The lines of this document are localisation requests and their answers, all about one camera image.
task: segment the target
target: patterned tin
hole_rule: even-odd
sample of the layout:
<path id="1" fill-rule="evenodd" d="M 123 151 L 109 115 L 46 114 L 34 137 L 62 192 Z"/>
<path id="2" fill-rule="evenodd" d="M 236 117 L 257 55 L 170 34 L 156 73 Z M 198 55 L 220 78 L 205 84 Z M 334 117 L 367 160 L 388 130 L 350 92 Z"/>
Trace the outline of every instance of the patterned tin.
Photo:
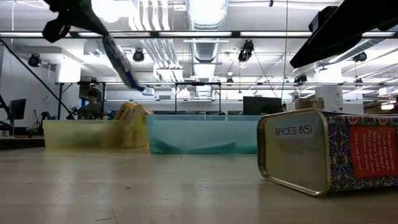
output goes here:
<path id="1" fill-rule="evenodd" d="M 263 116 L 258 167 L 311 196 L 398 185 L 398 117 L 303 109 Z"/>

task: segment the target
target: table surface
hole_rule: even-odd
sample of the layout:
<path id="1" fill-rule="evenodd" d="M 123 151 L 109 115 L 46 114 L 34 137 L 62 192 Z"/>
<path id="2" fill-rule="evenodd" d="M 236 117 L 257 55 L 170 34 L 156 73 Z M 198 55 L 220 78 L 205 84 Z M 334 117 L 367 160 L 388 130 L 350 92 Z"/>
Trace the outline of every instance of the table surface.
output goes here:
<path id="1" fill-rule="evenodd" d="M 396 189 L 313 198 L 255 156 L 23 149 L 0 152 L 0 174 L 7 224 L 397 223 Z"/>

